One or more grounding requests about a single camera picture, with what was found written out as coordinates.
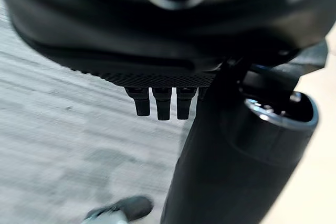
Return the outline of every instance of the black plastic tab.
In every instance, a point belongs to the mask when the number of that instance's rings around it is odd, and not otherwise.
[[[149,106],[148,88],[125,88],[129,97],[134,99],[138,116],[148,116],[151,113]]]
[[[170,119],[170,100],[172,97],[172,88],[152,88],[158,108],[158,117],[160,121]]]
[[[177,88],[177,119],[187,120],[192,98],[196,94],[196,88]]]

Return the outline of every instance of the gray carpet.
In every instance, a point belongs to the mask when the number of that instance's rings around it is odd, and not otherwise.
[[[191,122],[135,115],[121,87],[63,68],[14,34],[0,1],[0,223],[80,223],[94,207],[151,195],[159,223]]]

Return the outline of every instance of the floor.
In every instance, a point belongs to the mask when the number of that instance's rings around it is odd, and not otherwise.
[[[298,90],[321,122],[304,160],[263,224],[336,223],[336,29],[325,69]],[[120,87],[63,68],[12,31],[0,2],[0,223],[80,224],[94,207],[138,193],[155,200],[139,223],[159,223],[192,121],[135,116]]]

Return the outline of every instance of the black cylindrical tube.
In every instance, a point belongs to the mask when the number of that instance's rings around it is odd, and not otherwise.
[[[257,224],[296,168],[318,123],[303,99],[291,117],[256,109],[221,73],[179,158],[161,224]]]

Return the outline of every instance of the black cylinder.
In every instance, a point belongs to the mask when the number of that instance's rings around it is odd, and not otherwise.
[[[259,110],[231,78],[222,73],[206,93],[177,162],[161,224],[259,223],[317,126],[309,97],[289,102],[279,114]]]

